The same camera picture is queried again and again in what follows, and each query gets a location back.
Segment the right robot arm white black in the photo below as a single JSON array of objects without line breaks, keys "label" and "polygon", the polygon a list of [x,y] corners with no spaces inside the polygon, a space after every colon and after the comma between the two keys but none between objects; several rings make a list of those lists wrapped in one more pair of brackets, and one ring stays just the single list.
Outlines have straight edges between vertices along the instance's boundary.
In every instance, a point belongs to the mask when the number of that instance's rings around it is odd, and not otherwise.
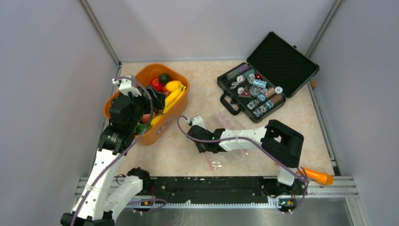
[{"label": "right robot arm white black", "polygon": [[210,131],[202,122],[190,122],[185,136],[193,141],[199,152],[225,153],[236,150],[258,149],[277,163],[276,188],[266,189],[273,198],[288,194],[301,182],[306,189],[309,184],[307,173],[301,172],[299,165],[304,137],[299,132],[278,120],[270,120],[267,125],[256,129]]}]

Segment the yellow toy banana bunch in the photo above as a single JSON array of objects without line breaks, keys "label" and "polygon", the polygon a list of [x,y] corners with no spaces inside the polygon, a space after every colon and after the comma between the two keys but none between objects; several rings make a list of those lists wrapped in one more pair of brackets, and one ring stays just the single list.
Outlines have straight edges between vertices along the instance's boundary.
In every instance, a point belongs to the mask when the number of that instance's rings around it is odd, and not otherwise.
[{"label": "yellow toy banana bunch", "polygon": [[180,114],[187,105],[186,101],[186,93],[187,86],[181,85],[177,89],[175,89],[171,94],[166,98],[166,106],[164,109],[157,114],[154,118],[152,118],[150,125],[155,127],[161,125],[163,120],[169,120],[175,117],[177,114]]}]

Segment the clear zip top bag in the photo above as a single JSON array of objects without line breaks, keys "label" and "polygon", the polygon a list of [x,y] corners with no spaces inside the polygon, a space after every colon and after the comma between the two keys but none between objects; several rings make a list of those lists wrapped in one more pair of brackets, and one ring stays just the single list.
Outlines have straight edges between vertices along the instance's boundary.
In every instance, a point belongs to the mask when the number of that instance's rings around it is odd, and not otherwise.
[{"label": "clear zip top bag", "polygon": [[[206,128],[210,131],[214,131],[219,128],[226,128],[230,130],[243,130],[243,125],[227,110],[218,111],[205,120]],[[237,149],[228,152],[205,152],[203,156],[211,171],[218,170],[228,164],[231,164],[237,160],[247,157],[249,150]]]}]

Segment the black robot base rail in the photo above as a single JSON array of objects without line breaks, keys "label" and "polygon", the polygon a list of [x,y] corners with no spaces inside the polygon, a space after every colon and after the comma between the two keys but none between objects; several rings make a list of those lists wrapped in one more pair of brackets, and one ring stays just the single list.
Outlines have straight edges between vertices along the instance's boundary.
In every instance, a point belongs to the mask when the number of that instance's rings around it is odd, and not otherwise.
[{"label": "black robot base rail", "polygon": [[272,198],[298,198],[305,193],[304,182],[291,186],[276,177],[153,177],[144,180],[140,196],[161,198],[169,204],[251,204]]}]

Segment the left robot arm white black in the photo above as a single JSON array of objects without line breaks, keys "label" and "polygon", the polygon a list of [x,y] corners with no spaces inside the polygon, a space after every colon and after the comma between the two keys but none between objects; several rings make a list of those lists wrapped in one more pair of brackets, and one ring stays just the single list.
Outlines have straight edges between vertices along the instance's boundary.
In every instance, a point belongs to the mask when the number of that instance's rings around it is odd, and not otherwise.
[{"label": "left robot arm white black", "polygon": [[153,115],[165,106],[166,94],[151,87],[120,89],[105,104],[109,124],[100,135],[95,163],[81,197],[70,212],[62,215],[63,226],[113,226],[136,194],[150,191],[148,172],[134,169],[133,175],[111,195],[115,173],[128,150],[141,138],[137,127],[145,114]]}]

